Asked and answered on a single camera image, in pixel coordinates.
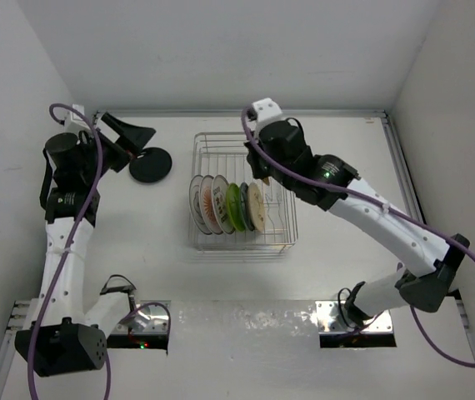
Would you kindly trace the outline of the black plate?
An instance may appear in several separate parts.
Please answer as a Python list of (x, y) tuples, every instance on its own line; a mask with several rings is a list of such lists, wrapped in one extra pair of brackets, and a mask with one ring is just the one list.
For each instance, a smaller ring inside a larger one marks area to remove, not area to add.
[(129, 173), (139, 183), (152, 184), (162, 181), (172, 166), (173, 160), (168, 151), (160, 147), (147, 147), (131, 161)]

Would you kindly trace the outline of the beige cream plate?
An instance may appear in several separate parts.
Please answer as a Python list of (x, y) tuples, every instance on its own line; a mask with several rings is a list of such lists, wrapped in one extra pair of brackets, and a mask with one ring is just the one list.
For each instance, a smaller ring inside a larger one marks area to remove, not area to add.
[(259, 186), (252, 182), (247, 190), (247, 207), (249, 217), (256, 230), (263, 233), (265, 230), (265, 206)]

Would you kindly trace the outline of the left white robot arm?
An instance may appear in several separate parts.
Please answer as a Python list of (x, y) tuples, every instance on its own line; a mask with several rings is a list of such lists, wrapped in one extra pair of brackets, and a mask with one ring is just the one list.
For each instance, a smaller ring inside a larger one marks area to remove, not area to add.
[(96, 304), (83, 308), (88, 244), (97, 221), (100, 195), (95, 178), (123, 170), (155, 134), (151, 127), (122, 122), (104, 113), (94, 136), (78, 117), (49, 138), (42, 151), (46, 171), (40, 194), (45, 211), (47, 251), (37, 310), (30, 327), (18, 332), (17, 352), (32, 373), (51, 377), (98, 370), (108, 355), (108, 337), (133, 309), (135, 287), (105, 286)]

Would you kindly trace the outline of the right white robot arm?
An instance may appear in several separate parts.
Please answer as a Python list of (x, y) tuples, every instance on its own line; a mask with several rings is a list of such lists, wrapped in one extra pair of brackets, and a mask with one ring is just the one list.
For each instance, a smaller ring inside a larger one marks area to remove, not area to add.
[(375, 315), (412, 306), (435, 313), (453, 289), (464, 254), (443, 238), (395, 217), (389, 205), (358, 173), (332, 154), (315, 155), (302, 126), (292, 118), (271, 122), (245, 145), (255, 178), (273, 178), (297, 198), (360, 228), (402, 262), (402, 270), (360, 282), (342, 306), (348, 323), (360, 328)]

